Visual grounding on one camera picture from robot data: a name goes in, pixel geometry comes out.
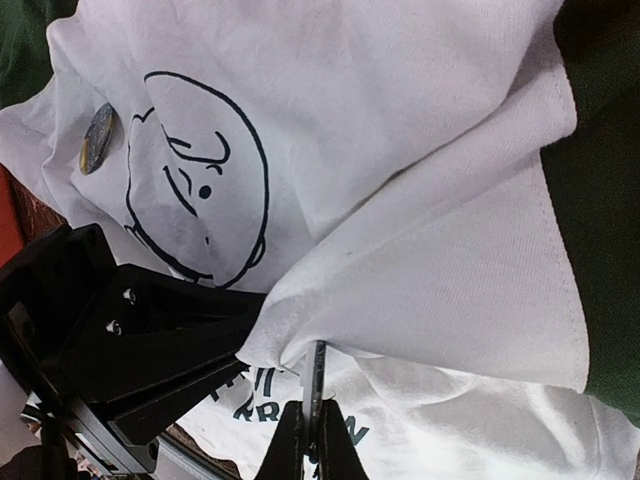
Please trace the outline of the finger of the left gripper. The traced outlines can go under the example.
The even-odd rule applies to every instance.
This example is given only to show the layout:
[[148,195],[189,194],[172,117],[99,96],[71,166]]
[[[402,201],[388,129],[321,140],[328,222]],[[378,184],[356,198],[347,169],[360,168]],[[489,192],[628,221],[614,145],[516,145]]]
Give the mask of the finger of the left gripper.
[[231,352],[100,350],[74,355],[74,386],[129,446],[145,445],[240,371]]
[[94,275],[95,331],[117,349],[237,350],[266,296],[209,288],[126,264]]

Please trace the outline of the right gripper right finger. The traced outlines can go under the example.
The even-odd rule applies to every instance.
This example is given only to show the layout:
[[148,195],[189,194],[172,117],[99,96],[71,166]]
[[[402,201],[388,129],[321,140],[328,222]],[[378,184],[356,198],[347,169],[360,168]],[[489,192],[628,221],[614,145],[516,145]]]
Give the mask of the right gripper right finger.
[[317,443],[317,478],[320,480],[368,480],[335,400],[324,400]]

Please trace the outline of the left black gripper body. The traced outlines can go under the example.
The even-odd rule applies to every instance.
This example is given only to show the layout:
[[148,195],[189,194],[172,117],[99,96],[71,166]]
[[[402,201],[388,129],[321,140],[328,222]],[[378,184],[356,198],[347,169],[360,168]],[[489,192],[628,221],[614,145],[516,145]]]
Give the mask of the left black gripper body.
[[1,358],[38,415],[102,473],[151,473],[159,443],[128,446],[90,409],[63,353],[115,261],[96,224],[60,226],[1,268]]

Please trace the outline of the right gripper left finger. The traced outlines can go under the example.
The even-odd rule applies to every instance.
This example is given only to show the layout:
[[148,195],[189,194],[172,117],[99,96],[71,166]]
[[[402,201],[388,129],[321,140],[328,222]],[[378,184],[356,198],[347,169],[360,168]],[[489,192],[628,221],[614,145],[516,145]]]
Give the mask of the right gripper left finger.
[[287,403],[281,414],[257,480],[302,480],[307,443],[301,403]]

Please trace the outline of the white green Charlie Brown shirt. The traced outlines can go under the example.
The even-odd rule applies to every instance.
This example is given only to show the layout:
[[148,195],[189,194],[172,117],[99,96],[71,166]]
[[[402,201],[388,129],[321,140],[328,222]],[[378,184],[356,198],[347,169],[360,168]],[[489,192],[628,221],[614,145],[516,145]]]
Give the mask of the white green Charlie Brown shirt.
[[372,479],[635,473],[635,1],[5,1],[1,161],[119,263],[266,295],[180,420],[244,479],[318,340]]

